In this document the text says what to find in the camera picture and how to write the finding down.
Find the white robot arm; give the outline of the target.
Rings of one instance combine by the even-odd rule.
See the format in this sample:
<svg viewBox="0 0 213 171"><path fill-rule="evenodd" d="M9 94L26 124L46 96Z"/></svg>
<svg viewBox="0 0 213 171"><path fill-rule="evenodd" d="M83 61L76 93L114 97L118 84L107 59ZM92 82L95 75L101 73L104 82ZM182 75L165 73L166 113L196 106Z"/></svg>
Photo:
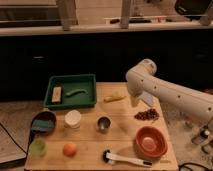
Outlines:
<svg viewBox="0 0 213 171"><path fill-rule="evenodd" d="M213 95L164 81L154 76L156 64L143 59L126 73L127 89L138 97L143 91L167 101L180 110L191 114L203 123L213 120Z"/></svg>

